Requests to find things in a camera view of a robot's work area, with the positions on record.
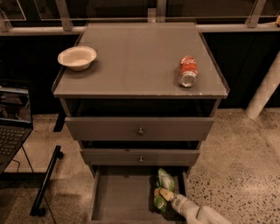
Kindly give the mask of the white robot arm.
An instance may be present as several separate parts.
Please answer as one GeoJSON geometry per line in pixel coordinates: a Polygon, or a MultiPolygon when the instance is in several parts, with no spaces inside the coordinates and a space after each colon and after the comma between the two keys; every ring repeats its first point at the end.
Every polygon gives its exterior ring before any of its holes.
{"type": "Polygon", "coordinates": [[[246,109],[220,109],[175,202],[180,224],[280,224],[280,116],[264,106],[279,86],[279,59],[246,109]]]}

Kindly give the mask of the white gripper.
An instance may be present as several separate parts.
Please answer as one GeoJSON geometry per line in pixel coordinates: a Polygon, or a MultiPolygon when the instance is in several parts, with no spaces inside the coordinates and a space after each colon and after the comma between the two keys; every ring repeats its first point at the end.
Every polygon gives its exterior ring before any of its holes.
{"type": "Polygon", "coordinates": [[[190,219],[197,217],[200,207],[189,200],[186,196],[182,194],[176,194],[174,196],[173,192],[165,188],[161,188],[159,193],[165,200],[171,202],[171,207],[184,218],[190,219]]]}

